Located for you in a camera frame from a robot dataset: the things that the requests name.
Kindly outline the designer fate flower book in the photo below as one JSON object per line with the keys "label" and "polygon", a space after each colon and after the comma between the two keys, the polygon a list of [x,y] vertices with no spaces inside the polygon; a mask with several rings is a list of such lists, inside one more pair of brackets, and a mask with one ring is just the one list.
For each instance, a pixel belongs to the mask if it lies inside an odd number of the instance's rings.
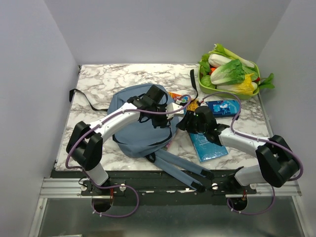
{"label": "designer fate flower book", "polygon": [[170,147],[171,143],[172,143],[172,141],[170,141],[169,143],[167,143],[167,144],[163,147],[163,149],[167,151],[168,148]]}

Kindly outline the blue student backpack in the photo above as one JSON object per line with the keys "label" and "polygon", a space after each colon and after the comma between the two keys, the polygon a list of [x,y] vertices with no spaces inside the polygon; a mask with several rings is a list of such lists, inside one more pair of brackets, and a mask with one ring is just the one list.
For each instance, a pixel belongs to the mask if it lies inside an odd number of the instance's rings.
{"label": "blue student backpack", "polygon": [[89,124],[81,121],[73,129],[66,147],[67,159],[73,159],[94,184],[105,186],[109,175],[101,165],[103,144],[112,138],[130,158],[146,158],[156,167],[197,192],[205,186],[180,170],[213,179],[211,171],[164,150],[177,130],[175,116],[186,114],[191,102],[175,103],[161,85],[152,83],[127,87],[112,97],[107,116]]}

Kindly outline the blue plastic-wrapped book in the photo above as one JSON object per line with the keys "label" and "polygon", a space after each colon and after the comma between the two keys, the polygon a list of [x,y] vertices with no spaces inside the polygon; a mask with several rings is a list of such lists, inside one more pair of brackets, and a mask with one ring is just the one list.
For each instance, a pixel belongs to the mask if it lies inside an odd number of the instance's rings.
{"label": "blue plastic-wrapped book", "polygon": [[204,135],[189,134],[200,162],[206,162],[228,154],[225,146],[209,142]]}

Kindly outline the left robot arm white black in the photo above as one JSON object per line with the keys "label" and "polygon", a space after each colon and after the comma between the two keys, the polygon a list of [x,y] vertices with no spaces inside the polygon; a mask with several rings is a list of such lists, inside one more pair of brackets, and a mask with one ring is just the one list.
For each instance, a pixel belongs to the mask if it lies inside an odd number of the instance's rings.
{"label": "left robot arm white black", "polygon": [[110,187],[109,175],[101,165],[103,144],[112,138],[130,158],[143,158],[162,149],[176,132],[176,122],[165,114],[171,103],[161,85],[130,86],[114,94],[107,116],[75,125],[66,152],[93,180],[97,194],[106,194]]}

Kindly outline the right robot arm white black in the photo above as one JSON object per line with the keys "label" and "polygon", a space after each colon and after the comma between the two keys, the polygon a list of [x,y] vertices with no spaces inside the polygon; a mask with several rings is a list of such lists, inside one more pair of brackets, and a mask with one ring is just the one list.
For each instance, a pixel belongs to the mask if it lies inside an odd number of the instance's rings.
{"label": "right robot arm white black", "polygon": [[239,168],[228,179],[228,190],[234,194],[255,183],[268,183],[280,188],[301,169],[298,159],[281,136],[252,137],[234,131],[226,124],[217,123],[207,106],[187,111],[177,128],[201,134],[213,144],[234,148],[257,158],[257,165]]}

